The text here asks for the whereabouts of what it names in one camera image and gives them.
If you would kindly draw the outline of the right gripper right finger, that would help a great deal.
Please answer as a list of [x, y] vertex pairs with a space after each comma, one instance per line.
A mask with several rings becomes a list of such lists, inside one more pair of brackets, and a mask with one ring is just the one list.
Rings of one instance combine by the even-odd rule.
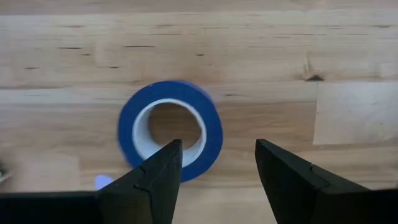
[[359, 213], [345, 194], [369, 192], [265, 139], [256, 140], [262, 186], [278, 224], [354, 223]]

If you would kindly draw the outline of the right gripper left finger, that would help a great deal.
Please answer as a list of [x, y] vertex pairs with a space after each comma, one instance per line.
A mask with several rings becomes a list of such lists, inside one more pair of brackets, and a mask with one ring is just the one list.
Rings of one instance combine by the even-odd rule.
[[175, 139], [99, 190], [103, 223], [172, 224], [181, 175], [182, 141]]

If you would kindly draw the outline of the blue tape roll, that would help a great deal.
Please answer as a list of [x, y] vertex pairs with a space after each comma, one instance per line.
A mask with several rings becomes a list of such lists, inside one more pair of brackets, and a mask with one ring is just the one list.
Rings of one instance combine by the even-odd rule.
[[162, 148], [149, 130], [149, 116], [162, 104], [185, 108], [201, 129], [196, 143], [183, 151], [181, 182], [184, 183], [205, 173], [220, 154], [223, 144], [220, 116], [210, 95], [190, 82], [167, 80], [141, 88], [123, 106], [118, 120], [118, 142], [129, 165], [141, 165]]

